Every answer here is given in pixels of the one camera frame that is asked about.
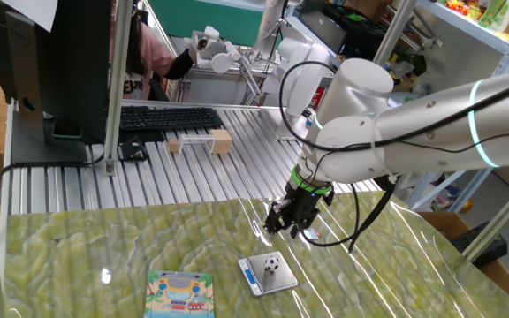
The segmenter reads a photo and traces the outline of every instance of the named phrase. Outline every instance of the green led ring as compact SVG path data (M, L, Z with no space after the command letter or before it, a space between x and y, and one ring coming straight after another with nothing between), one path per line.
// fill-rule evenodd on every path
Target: green led ring
M324 194L327 194L329 191L331 191L331 189L332 189L331 186L327 187L326 189L316 190L314 187L302 183L300 178L298 177L298 173L296 172L297 167L298 166L294 166L293 170L292 170L292 180L293 180L293 182L296 183L296 185L298 185L302 189L308 191L309 193L315 193L315 194L319 194L319 195L324 195Z

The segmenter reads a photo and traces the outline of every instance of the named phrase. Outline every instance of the black hair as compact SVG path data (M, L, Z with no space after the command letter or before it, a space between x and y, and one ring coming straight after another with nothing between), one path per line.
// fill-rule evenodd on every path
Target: black hair
M139 0L133 0L133 6L136 7L138 2ZM127 65L125 70L129 74L147 76L147 66L141 55L141 37L141 19L138 14L134 14L131 17Z

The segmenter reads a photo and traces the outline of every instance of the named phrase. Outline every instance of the person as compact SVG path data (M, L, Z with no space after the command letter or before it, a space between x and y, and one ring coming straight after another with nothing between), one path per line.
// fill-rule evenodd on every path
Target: person
M197 57L194 49L186 49L179 56L168 52L137 14L139 1L133 0L123 98L148 100L152 72L178 80L192 68Z

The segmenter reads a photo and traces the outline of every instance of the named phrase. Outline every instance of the soccer ball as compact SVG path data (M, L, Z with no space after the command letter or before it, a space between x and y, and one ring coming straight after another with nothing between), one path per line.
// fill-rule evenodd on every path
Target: soccer ball
M264 266L266 267L266 270L273 273L278 269L279 263L280 260L276 256L269 256L269 258L267 258L264 262Z

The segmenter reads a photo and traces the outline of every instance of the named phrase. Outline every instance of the digital scale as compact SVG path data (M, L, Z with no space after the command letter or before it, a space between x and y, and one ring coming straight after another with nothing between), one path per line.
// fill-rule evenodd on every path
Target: digital scale
M276 257L279 263L278 269L274 272L266 270L265 262L271 256ZM283 291L298 285L298 280L280 252L247 257L239 260L239 266L255 296Z

